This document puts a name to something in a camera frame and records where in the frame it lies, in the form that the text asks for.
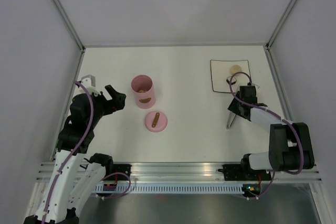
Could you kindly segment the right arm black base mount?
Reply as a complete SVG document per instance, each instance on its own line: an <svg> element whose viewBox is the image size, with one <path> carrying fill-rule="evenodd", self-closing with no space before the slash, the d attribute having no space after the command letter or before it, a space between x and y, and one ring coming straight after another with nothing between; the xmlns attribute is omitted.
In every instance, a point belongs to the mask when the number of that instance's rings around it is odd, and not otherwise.
<svg viewBox="0 0 336 224"><path fill-rule="evenodd" d="M217 171L223 174L225 181L246 180L242 167L239 164L223 164Z"/></svg>

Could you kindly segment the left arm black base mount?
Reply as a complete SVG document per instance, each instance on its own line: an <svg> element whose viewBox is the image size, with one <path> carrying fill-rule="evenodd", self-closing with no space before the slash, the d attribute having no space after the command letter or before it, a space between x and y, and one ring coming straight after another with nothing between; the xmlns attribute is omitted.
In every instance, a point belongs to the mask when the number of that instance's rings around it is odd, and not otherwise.
<svg viewBox="0 0 336 224"><path fill-rule="evenodd" d="M114 164L113 173L123 173L127 176L131 175L131 164ZM110 181L127 181L128 179L121 174L113 175L109 178Z"/></svg>

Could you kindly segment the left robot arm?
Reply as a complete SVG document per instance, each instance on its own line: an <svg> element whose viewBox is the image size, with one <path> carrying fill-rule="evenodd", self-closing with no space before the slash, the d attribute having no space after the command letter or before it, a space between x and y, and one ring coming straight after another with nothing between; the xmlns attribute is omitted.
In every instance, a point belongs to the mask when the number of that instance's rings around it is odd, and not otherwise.
<svg viewBox="0 0 336 224"><path fill-rule="evenodd" d="M58 135L50 183L38 209L25 218L25 223L79 223L82 209L95 186L102 179L114 176L113 158L96 153L90 157L79 182L74 183L98 122L103 116L123 110L127 96L111 85L105 87L110 99L83 82L76 82L76 86L82 93L73 97L70 114Z"/></svg>

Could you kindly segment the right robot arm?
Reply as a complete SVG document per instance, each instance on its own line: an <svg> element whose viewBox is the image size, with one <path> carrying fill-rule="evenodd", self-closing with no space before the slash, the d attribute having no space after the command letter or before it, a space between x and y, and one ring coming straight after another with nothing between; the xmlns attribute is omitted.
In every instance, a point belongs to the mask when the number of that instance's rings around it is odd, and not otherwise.
<svg viewBox="0 0 336 224"><path fill-rule="evenodd" d="M239 172L243 178L252 179L262 170L296 175L314 167L308 126L283 119L265 104L259 103L254 85L240 86L228 110L269 134L268 151L245 154L241 159Z"/></svg>

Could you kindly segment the metal tongs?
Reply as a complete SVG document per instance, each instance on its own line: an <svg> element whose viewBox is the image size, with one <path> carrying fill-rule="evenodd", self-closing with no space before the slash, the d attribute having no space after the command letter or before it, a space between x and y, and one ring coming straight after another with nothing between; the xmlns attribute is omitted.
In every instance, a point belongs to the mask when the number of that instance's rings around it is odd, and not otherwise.
<svg viewBox="0 0 336 224"><path fill-rule="evenodd" d="M257 90L255 89L255 87L243 85L243 86L240 86L238 90L234 93L234 98L236 97L243 98L243 97L249 97L249 96L254 97L254 102L253 104L246 103L246 105L250 105L252 108L258 107ZM232 127L237 117L238 117L237 115L229 111L228 120L226 122L227 129L230 129Z"/></svg>

